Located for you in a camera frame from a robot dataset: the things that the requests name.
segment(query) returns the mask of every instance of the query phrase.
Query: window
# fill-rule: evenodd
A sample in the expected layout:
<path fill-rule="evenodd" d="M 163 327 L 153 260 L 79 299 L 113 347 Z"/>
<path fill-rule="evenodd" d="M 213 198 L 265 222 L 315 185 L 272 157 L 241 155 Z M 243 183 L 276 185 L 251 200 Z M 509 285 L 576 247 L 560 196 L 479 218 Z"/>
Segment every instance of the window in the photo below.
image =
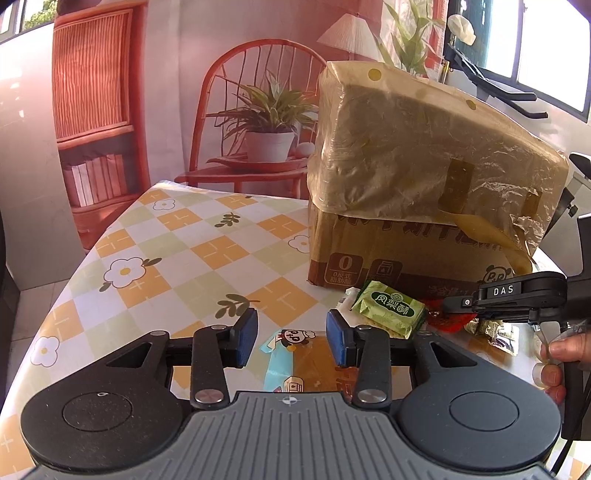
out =
<path fill-rule="evenodd" d="M 591 30 L 568 0 L 460 0 L 472 46 L 456 41 L 483 74 L 589 119 Z"/>
<path fill-rule="evenodd" d="M 0 42 L 53 22 L 57 0 L 17 0 L 0 14 Z"/>

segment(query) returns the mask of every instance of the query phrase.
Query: panda logo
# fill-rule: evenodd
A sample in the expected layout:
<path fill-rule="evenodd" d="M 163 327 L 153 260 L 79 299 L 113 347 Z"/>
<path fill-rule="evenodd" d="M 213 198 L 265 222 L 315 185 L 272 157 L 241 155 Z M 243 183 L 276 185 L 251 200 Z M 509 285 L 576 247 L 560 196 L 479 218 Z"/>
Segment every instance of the panda logo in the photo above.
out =
<path fill-rule="evenodd" d="M 279 340 L 285 347 L 298 343 L 306 345 L 309 342 L 308 338 L 314 337 L 316 337 L 314 332 L 306 330 L 282 330 L 279 334 Z"/>
<path fill-rule="evenodd" d="M 494 281 L 504 280 L 506 278 L 511 278 L 513 276 L 513 270 L 510 268 L 505 267 L 496 267 L 494 265 L 489 265 L 486 268 L 486 273 L 484 278 L 478 282 L 479 285 L 483 283 L 491 283 Z"/>

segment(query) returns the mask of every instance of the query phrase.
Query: green snack wrapper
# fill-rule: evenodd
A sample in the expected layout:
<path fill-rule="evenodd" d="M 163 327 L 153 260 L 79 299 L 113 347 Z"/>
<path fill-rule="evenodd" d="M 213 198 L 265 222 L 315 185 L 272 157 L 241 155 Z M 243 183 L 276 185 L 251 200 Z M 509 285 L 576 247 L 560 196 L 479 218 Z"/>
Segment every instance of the green snack wrapper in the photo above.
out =
<path fill-rule="evenodd" d="M 420 325 L 427 314 L 424 304 L 379 281 L 369 282 L 359 293 L 351 310 L 404 338 L 410 337 L 413 329 Z"/>

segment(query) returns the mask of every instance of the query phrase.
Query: checkered tablecloth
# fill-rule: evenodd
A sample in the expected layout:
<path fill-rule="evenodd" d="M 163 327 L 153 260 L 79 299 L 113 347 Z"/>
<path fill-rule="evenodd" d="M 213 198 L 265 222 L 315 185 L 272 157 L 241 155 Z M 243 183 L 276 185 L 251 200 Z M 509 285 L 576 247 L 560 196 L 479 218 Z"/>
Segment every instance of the checkered tablecloth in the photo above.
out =
<path fill-rule="evenodd" d="M 308 253 L 305 200 L 172 182 L 149 189 L 88 253 L 33 340 L 0 414 L 0 478 L 20 478 L 33 465 L 20 413 L 35 393 L 152 330 L 192 336 L 232 324 L 251 304 L 257 345 L 244 369 L 225 373 L 230 395 L 262 389 L 269 357 L 257 347 L 281 328 L 324 330 L 326 312 L 342 296 L 306 281 Z M 472 340 L 466 346 L 531 380 L 527 353 L 507 359 Z M 397 377 L 404 383 L 403 372 Z M 189 367 L 175 368 L 173 393 L 187 398 L 189 384 Z M 575 457 L 567 460 L 573 471 L 591 451 Z"/>

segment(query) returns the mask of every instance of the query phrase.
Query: white flower pot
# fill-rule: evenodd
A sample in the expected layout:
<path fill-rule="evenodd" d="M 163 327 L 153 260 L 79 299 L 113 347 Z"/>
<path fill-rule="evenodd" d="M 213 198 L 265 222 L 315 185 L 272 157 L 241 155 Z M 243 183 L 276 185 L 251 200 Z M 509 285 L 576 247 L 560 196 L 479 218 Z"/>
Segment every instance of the white flower pot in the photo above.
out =
<path fill-rule="evenodd" d="M 248 161 L 282 162 L 287 160 L 293 132 L 280 134 L 260 134 L 246 132 L 246 153 Z"/>

